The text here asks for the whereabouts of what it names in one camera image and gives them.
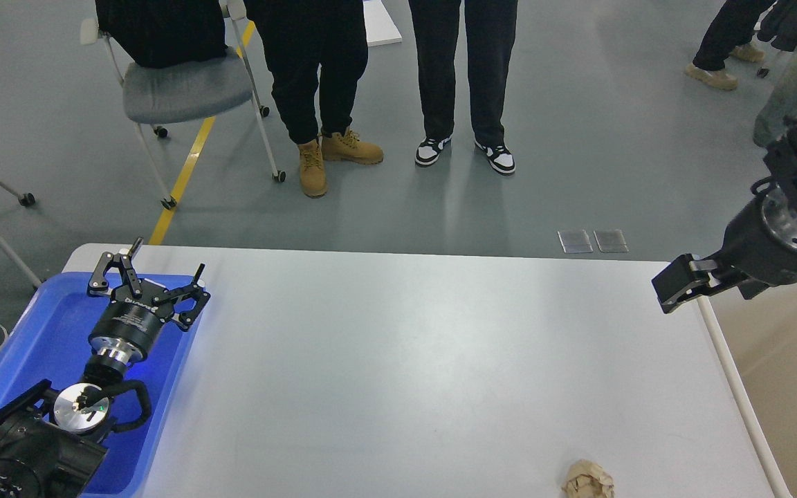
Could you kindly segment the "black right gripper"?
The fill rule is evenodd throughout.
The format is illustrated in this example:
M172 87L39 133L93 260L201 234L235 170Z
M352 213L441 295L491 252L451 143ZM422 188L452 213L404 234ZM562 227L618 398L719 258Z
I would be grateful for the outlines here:
M748 202L727 225L717 255L684 253L652 278L664 314L700 296L739 287L752 299L768 287L797 283L797 211L774 188Z

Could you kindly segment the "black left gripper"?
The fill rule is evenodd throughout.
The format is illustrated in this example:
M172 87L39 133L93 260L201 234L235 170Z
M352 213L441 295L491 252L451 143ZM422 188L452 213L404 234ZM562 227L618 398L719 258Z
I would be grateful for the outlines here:
M200 284L205 264L187 278L139 278L133 257L143 246L137 237L127 252L104 252L86 286L86 295L107 295L108 304L92 328L88 343L95 356L114 363L148 359L164 331L190 332L211 294ZM121 285L114 289L107 273L117 269Z

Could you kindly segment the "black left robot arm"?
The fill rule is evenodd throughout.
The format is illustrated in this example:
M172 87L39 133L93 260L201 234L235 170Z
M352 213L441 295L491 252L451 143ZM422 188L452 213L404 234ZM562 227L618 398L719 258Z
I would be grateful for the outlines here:
M211 297L200 265L137 274L142 246L44 284L0 353L0 497L130 497Z

